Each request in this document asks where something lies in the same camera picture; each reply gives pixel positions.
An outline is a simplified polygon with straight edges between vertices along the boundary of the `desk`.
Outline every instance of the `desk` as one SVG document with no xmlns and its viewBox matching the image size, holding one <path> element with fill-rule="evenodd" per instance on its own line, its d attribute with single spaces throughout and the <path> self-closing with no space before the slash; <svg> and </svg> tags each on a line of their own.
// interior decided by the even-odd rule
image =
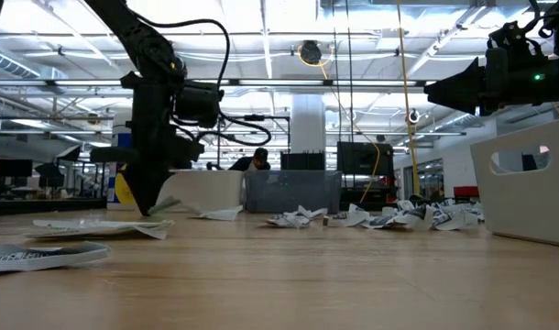
<svg viewBox="0 0 559 330">
<path fill-rule="evenodd" d="M 178 223 L 164 241 L 105 241 L 106 260 L 0 275 L 0 329 L 559 329 L 559 247 L 482 226 L 296 230 L 252 214 L 166 217 Z M 137 214 L 0 216 L 0 244 L 26 242 L 34 218 Z"/>
</svg>

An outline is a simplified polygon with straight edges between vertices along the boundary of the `wooden table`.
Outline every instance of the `wooden table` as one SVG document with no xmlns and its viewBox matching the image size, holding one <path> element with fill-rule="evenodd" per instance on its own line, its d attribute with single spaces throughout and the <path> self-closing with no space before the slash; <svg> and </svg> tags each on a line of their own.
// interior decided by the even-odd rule
<svg viewBox="0 0 559 330">
<path fill-rule="evenodd" d="M 252 214 L 166 217 L 178 223 L 164 241 L 105 240 L 109 259 L 0 275 L 0 329 L 559 329 L 559 247 L 483 226 L 296 230 Z M 43 246 L 21 234 L 50 218 L 137 215 L 0 217 L 0 244 Z"/>
</svg>

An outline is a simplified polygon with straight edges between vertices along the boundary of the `gray plastic bin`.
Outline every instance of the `gray plastic bin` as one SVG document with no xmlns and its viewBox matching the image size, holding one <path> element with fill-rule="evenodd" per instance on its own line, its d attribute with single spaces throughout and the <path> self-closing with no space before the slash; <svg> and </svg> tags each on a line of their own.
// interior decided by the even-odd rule
<svg viewBox="0 0 559 330">
<path fill-rule="evenodd" d="M 282 213 L 298 205 L 338 213 L 342 173 L 336 170 L 250 170 L 245 172 L 251 213 Z"/>
</svg>

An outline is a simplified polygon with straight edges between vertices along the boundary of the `white column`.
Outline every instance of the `white column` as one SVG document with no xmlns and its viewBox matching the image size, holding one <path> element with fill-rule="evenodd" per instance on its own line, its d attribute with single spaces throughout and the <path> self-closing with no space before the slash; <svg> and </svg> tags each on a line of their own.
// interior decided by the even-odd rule
<svg viewBox="0 0 559 330">
<path fill-rule="evenodd" d="M 295 94 L 290 114 L 292 153 L 325 151 L 325 114 L 321 94 Z"/>
</svg>

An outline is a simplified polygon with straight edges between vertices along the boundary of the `table surface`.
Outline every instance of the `table surface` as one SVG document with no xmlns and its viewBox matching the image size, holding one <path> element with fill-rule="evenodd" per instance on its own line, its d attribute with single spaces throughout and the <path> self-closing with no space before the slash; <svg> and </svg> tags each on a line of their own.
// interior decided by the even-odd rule
<svg viewBox="0 0 559 330">
<path fill-rule="evenodd" d="M 559 329 L 559 247 L 456 232 L 177 220 L 166 240 L 106 239 L 111 258 L 0 274 L 0 329 Z M 106 211 L 0 217 L 138 220 Z"/>
</svg>

